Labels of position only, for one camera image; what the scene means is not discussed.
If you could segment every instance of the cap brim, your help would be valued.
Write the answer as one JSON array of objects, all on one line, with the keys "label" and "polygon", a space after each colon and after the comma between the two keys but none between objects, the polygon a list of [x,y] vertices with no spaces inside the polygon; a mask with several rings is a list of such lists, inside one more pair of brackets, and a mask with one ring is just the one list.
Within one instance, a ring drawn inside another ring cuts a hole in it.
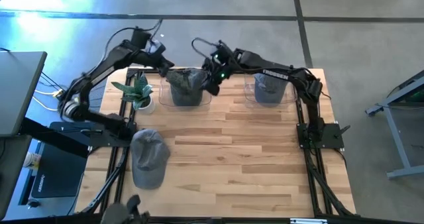
[{"label": "cap brim", "polygon": [[166,164],[160,165],[159,167],[150,171],[143,171],[138,169],[136,163],[134,162],[132,162],[132,165],[132,180],[134,180],[136,187],[151,190],[159,188],[164,181]]}]

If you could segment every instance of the white label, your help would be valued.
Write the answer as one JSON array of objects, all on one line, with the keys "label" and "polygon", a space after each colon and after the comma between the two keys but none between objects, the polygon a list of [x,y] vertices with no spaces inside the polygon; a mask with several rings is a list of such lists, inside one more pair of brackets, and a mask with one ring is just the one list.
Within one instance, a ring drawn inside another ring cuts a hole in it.
[{"label": "white label", "polygon": [[38,192],[41,192],[41,189],[42,189],[42,185],[43,185],[43,183],[44,183],[44,178],[45,178],[46,176],[43,174],[43,175],[41,175],[41,179],[40,179],[40,184],[38,185]]},{"label": "white label", "polygon": [[268,71],[268,70],[265,70],[265,69],[262,72],[266,75],[269,75],[269,76],[281,78],[283,80],[289,80],[289,76],[287,76],[287,75],[279,74],[279,73],[276,73],[276,72],[271,72],[271,71]]}]

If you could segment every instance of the white pot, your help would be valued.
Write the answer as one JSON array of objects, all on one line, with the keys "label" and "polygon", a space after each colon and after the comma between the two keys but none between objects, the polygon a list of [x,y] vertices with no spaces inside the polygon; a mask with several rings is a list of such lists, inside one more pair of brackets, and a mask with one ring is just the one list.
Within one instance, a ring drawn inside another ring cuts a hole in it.
[{"label": "white pot", "polygon": [[154,103],[153,98],[150,95],[150,103],[146,107],[138,108],[138,112],[142,113],[143,115],[149,115],[153,113],[154,108],[156,108],[156,104]]}]

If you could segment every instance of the white cable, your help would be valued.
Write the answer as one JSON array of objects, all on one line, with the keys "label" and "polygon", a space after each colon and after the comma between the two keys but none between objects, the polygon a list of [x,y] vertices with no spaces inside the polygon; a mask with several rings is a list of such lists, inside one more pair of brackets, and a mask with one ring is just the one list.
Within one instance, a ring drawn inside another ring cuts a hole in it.
[{"label": "white cable", "polygon": [[35,92],[39,94],[43,94],[43,95],[54,95],[54,92],[43,92],[43,91],[37,91],[37,90],[35,90]]},{"label": "white cable", "polygon": [[38,102],[38,104],[40,104],[43,108],[49,110],[49,111],[58,111],[57,109],[52,109],[52,108],[48,108],[47,106],[45,106],[43,103],[41,103],[41,101],[39,101],[37,98],[32,97],[36,102]]}]

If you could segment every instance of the wood plank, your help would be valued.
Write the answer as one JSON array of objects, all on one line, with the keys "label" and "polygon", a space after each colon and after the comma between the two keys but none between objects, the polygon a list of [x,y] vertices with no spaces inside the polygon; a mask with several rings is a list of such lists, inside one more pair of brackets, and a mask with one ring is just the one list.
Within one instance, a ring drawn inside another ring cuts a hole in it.
[{"label": "wood plank", "polygon": [[[322,69],[311,70],[323,82]],[[122,92],[111,81],[125,82],[127,70],[108,77],[101,104],[102,113],[118,113]],[[245,94],[252,76],[234,75],[221,85],[220,95],[210,104],[182,109],[162,104],[166,81],[147,74],[154,86],[156,108],[151,115],[136,113],[138,127],[156,129],[171,150],[164,182],[156,190],[142,190],[133,183],[129,156],[122,202],[138,194],[141,211],[155,216],[194,217],[311,217],[312,206],[303,151],[299,149],[298,123],[293,87],[289,84],[283,103],[263,107]],[[321,96],[321,116],[333,122],[331,101]],[[130,104],[126,104],[129,116]],[[105,181],[111,149],[100,148],[87,161],[76,211],[81,211]],[[322,150],[328,184],[346,208],[354,212],[350,184],[340,154]],[[116,183],[111,189],[111,199]],[[317,187],[323,209],[323,196]]]}]

